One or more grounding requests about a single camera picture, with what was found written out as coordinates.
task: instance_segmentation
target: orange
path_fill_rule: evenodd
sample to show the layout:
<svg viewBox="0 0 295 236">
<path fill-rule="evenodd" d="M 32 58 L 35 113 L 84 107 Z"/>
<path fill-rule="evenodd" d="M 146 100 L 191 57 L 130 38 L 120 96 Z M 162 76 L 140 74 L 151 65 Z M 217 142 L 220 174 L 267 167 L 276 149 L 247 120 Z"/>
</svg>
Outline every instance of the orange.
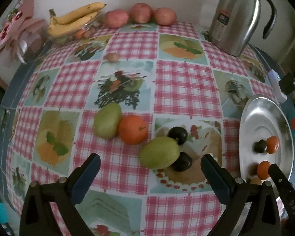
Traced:
<svg viewBox="0 0 295 236">
<path fill-rule="evenodd" d="M 260 178 L 261 180 L 268 179 L 268 177 L 269 177 L 268 169 L 269 169 L 270 165 L 271 165 L 271 163 L 268 162 L 267 160 L 261 162 L 258 165 L 258 168 L 257 168 L 258 178 Z"/>
<path fill-rule="evenodd" d="M 137 145 L 148 138 L 148 125 L 138 115 L 124 117 L 119 125 L 119 137 L 129 145 Z"/>
<path fill-rule="evenodd" d="M 266 151 L 269 154 L 274 154 L 280 146 L 280 141 L 276 136 L 271 136 L 266 141 Z"/>
<path fill-rule="evenodd" d="M 78 31 L 76 31 L 76 38 L 77 39 L 82 39 L 84 33 L 85 33 L 85 30 L 79 29 Z"/>
</svg>

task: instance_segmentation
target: metal plate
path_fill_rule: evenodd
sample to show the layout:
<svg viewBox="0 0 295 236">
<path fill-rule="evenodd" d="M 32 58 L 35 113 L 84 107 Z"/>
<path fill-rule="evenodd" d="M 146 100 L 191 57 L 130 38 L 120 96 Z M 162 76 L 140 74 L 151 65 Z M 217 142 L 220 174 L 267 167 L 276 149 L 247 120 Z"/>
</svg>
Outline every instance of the metal plate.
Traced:
<svg viewBox="0 0 295 236">
<path fill-rule="evenodd" d="M 253 151 L 253 144 L 261 139 L 266 140 L 276 136 L 280 141 L 275 154 L 258 154 Z M 255 95 L 247 102 L 242 113 L 239 129 L 239 164 L 241 177 L 249 182 L 255 166 L 267 160 L 276 163 L 289 180 L 293 168 L 293 139 L 289 123 L 281 109 L 269 98 Z M 279 197 L 277 188 L 272 183 L 276 198 Z"/>
</svg>

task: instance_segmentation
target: green pear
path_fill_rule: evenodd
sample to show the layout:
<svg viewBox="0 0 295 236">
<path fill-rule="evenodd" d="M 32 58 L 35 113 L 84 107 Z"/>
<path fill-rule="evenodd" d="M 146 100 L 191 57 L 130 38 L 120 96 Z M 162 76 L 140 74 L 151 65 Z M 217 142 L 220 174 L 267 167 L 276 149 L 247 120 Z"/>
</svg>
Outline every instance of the green pear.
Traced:
<svg viewBox="0 0 295 236">
<path fill-rule="evenodd" d="M 164 169 L 172 165 L 180 155 L 177 142 L 167 136 L 157 137 L 142 147 L 139 160 L 149 169 Z"/>
<path fill-rule="evenodd" d="M 104 106 L 94 117 L 93 132 L 96 136 L 110 139 L 117 135 L 122 119 L 121 107 L 117 103 Z"/>
</svg>

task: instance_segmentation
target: banana bunch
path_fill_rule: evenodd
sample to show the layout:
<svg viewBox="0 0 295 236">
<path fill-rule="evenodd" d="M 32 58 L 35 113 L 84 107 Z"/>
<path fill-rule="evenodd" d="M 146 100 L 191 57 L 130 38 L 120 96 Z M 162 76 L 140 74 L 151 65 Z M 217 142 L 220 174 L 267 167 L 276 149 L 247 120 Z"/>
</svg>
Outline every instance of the banana bunch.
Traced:
<svg viewBox="0 0 295 236">
<path fill-rule="evenodd" d="M 62 17 L 56 17 L 54 10 L 50 12 L 50 23 L 47 33 L 52 37 L 59 37 L 83 27 L 96 17 L 98 12 L 106 6 L 105 3 L 95 2 L 82 6 Z"/>
</svg>

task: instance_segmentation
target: tablecloth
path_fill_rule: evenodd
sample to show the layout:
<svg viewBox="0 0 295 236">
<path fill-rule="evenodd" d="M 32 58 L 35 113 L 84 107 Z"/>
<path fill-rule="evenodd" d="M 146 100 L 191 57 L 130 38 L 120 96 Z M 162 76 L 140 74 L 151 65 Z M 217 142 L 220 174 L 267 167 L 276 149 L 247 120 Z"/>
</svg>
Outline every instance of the tablecloth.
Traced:
<svg viewBox="0 0 295 236">
<path fill-rule="evenodd" d="M 148 123 L 149 140 L 184 127 L 189 135 L 183 151 L 210 153 L 237 176 L 247 100 L 263 94 L 277 101 L 250 46 L 234 57 L 207 36 L 207 28 L 184 22 L 101 27 L 90 39 L 39 56 L 16 107 L 6 157 L 15 210 L 21 213 L 31 181 L 55 182 L 97 153 L 101 170 L 77 205 L 95 235 L 207 235 L 223 207 L 200 166 L 183 179 L 169 170 L 148 170 L 138 160 L 144 143 L 103 140 L 92 129 L 98 110 L 118 102 L 124 115 Z M 120 55 L 118 63 L 105 59 L 111 52 Z M 57 151 L 47 141 L 50 132 Z M 52 209 L 63 234 L 70 235 L 55 204 Z"/>
</svg>

